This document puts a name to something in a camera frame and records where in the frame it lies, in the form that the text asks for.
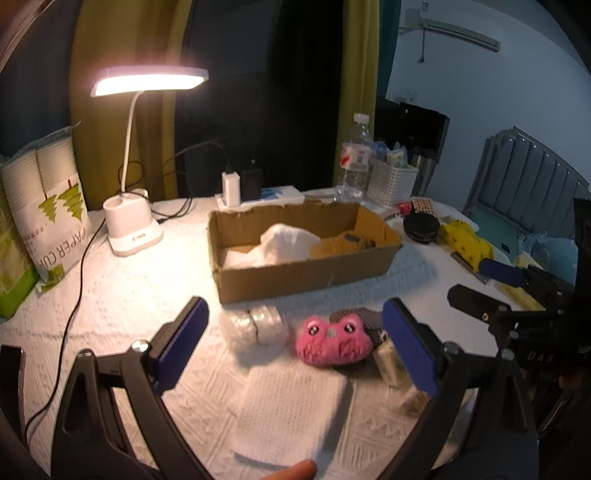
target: screw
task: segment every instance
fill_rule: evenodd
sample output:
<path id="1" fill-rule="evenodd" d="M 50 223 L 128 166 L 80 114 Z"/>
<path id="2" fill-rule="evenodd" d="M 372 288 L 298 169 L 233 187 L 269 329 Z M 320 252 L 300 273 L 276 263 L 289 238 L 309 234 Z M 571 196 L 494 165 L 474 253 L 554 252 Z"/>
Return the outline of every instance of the screw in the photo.
<path id="1" fill-rule="evenodd" d="M 515 354 L 510 348 L 503 348 L 503 350 L 501 350 L 501 358 L 511 362 L 512 360 L 515 360 Z"/>
<path id="2" fill-rule="evenodd" d="M 136 353 L 144 353 L 149 346 L 150 344 L 147 340 L 136 340 L 131 344 L 131 349 Z"/>
<path id="3" fill-rule="evenodd" d="M 443 344 L 443 351 L 445 353 L 449 353 L 450 355 L 457 355 L 460 353 L 460 346 L 454 342 L 445 342 Z"/>

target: cardboard box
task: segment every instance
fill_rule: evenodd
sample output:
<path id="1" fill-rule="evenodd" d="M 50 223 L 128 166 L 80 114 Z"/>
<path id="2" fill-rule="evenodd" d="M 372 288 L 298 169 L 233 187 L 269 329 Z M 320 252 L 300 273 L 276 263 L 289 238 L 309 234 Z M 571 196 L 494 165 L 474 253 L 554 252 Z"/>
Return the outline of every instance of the cardboard box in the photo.
<path id="1" fill-rule="evenodd" d="M 260 243 L 261 234 L 276 223 L 304 228 L 321 239 L 351 231 L 360 238 L 372 239 L 375 247 L 332 255 L 335 243 L 328 241 L 328 248 L 315 249 L 318 258 L 307 261 L 235 270 L 222 268 L 228 250 L 250 251 Z M 207 230 L 212 276 L 221 303 L 267 299 L 377 277 L 388 271 L 402 247 L 400 237 L 386 222 L 354 203 L 309 202 L 262 206 L 247 212 L 215 211 L 210 215 Z"/>

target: blue gripper pad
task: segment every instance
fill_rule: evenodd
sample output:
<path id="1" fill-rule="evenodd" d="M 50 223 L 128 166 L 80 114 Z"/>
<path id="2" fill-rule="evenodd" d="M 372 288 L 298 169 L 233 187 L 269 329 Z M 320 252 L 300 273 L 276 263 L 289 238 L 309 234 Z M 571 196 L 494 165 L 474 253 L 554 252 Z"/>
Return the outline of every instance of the blue gripper pad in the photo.
<path id="1" fill-rule="evenodd" d="M 441 342 L 427 325 L 414 319 L 399 298 L 384 303 L 382 321 L 413 383 L 433 398 L 439 389 Z"/>
<path id="2" fill-rule="evenodd" d="M 176 331 L 154 365 L 154 393 L 161 396 L 176 387 L 209 320 L 209 308 L 203 299 L 191 302 L 174 322 Z"/>
<path id="3" fill-rule="evenodd" d="M 505 265 L 485 258 L 480 261 L 478 271 L 493 280 L 500 281 L 511 287 L 525 287 L 527 275 L 521 268 Z"/>

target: paper cup bag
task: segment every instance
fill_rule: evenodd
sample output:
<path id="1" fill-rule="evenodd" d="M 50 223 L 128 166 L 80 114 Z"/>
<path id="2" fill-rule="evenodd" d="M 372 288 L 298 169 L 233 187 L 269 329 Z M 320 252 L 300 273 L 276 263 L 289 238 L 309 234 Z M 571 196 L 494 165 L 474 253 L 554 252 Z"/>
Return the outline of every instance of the paper cup bag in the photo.
<path id="1" fill-rule="evenodd" d="M 38 290 L 45 292 L 81 259 L 91 225 L 70 131 L 34 147 L 15 155 L 1 175 L 14 222 L 41 276 Z"/>

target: black power adapter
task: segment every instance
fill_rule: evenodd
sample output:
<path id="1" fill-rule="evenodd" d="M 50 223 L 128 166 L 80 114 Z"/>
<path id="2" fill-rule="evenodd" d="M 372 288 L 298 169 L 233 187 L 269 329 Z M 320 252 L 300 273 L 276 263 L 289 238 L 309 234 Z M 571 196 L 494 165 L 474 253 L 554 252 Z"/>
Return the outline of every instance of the black power adapter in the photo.
<path id="1" fill-rule="evenodd" d="M 241 201 L 260 200 L 262 192 L 262 170 L 251 160 L 251 165 L 240 172 Z"/>

